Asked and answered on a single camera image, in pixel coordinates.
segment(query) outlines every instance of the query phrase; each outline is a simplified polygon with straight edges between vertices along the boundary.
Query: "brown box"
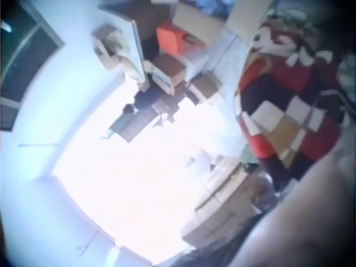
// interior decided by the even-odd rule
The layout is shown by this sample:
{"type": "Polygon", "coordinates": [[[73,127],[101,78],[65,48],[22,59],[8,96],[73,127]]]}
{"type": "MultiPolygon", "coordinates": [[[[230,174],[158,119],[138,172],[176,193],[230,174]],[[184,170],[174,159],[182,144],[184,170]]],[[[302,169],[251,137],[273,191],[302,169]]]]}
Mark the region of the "brown box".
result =
{"type": "Polygon", "coordinates": [[[213,105],[223,98],[219,91],[218,83],[217,79],[211,74],[204,74],[197,76],[188,89],[200,100],[200,102],[207,101],[213,105]]]}
{"type": "Polygon", "coordinates": [[[168,54],[157,56],[152,61],[152,79],[169,95],[185,78],[186,68],[168,54]]]}

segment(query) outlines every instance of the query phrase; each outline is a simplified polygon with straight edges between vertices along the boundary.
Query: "red fabric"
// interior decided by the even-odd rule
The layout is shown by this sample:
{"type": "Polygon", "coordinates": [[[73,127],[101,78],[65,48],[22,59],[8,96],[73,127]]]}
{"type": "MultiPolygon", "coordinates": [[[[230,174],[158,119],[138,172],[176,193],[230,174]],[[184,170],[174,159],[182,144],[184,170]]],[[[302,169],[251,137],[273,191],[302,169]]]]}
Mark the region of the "red fabric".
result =
{"type": "Polygon", "coordinates": [[[340,127],[326,116],[319,131],[307,133],[300,151],[312,160],[319,160],[333,148],[339,136],[340,127]]]}

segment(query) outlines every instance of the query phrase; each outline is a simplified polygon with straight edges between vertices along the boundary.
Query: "dark window pane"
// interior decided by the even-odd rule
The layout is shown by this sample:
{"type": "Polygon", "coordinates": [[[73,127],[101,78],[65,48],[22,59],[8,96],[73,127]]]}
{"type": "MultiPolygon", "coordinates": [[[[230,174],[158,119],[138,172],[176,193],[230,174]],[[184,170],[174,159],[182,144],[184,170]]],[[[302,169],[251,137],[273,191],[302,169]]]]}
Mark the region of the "dark window pane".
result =
{"type": "Polygon", "coordinates": [[[0,116],[1,116],[1,131],[11,131],[18,110],[12,107],[1,105],[0,116]]]}
{"type": "Polygon", "coordinates": [[[8,71],[3,81],[1,96],[21,102],[29,83],[56,49],[57,45],[52,39],[39,29],[18,54],[8,71]]]}
{"type": "Polygon", "coordinates": [[[19,5],[14,4],[2,17],[11,32],[1,29],[1,74],[26,35],[36,26],[36,22],[19,5]]]}

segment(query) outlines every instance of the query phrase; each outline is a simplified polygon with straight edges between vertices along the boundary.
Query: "patterned fabric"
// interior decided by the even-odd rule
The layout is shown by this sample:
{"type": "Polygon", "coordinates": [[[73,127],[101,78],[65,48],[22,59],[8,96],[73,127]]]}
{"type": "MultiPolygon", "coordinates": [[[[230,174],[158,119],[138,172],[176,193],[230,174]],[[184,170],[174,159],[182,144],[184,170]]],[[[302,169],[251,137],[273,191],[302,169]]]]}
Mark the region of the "patterned fabric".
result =
{"type": "Polygon", "coordinates": [[[343,55],[301,17],[269,12],[235,95],[238,124],[277,190],[327,154],[356,114],[343,55]]]}

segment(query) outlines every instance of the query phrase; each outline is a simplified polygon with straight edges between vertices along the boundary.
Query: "cardboard box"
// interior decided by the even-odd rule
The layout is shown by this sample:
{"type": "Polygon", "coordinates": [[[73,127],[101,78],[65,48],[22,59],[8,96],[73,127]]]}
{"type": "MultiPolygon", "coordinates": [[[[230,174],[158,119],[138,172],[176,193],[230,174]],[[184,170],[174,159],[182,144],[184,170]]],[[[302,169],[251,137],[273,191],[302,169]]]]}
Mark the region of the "cardboard box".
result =
{"type": "Polygon", "coordinates": [[[188,87],[188,90],[192,92],[200,102],[207,101],[209,104],[214,105],[223,99],[219,87],[219,81],[208,72],[204,75],[197,76],[188,87]]]}
{"type": "Polygon", "coordinates": [[[193,79],[201,70],[209,59],[207,47],[195,47],[189,51],[174,55],[186,67],[185,81],[193,79]]]}
{"type": "Polygon", "coordinates": [[[205,15],[198,8],[178,3],[172,23],[201,39],[208,46],[214,44],[225,25],[222,19],[205,15]]]}
{"type": "Polygon", "coordinates": [[[120,30],[110,24],[104,24],[92,33],[95,46],[102,54],[126,55],[130,48],[120,30]]]}
{"type": "Polygon", "coordinates": [[[157,56],[152,62],[152,79],[169,95],[185,78],[186,67],[168,54],[157,56]]]}
{"type": "Polygon", "coordinates": [[[256,34],[273,0],[236,0],[226,26],[247,42],[256,34]]]}

